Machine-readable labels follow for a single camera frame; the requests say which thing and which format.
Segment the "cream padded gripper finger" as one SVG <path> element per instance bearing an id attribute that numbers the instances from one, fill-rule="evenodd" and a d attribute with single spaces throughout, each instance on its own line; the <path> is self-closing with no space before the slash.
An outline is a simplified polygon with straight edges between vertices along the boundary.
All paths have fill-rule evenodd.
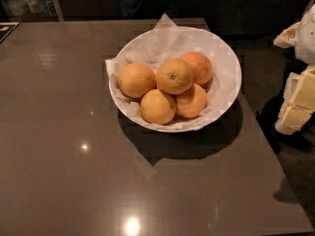
<path id="1" fill-rule="evenodd" d="M 283 99 L 275 129 L 292 135 L 300 131 L 315 112 L 315 68 L 307 67 L 301 74 L 290 73 Z"/>

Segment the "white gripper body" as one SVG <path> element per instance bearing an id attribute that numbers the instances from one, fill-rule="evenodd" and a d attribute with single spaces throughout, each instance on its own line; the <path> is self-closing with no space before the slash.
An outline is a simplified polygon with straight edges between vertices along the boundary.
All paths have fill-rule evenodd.
<path id="1" fill-rule="evenodd" d="M 306 64 L 315 63 L 315 4 L 300 21 L 296 32 L 295 55 Z"/>

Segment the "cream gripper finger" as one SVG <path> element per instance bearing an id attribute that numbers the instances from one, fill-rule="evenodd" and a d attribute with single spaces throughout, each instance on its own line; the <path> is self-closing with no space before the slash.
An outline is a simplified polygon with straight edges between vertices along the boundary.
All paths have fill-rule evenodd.
<path id="1" fill-rule="evenodd" d="M 279 48 L 290 48 L 295 45 L 296 33 L 300 22 L 292 24 L 290 27 L 285 29 L 281 34 L 279 34 L 273 41 L 273 45 Z"/>

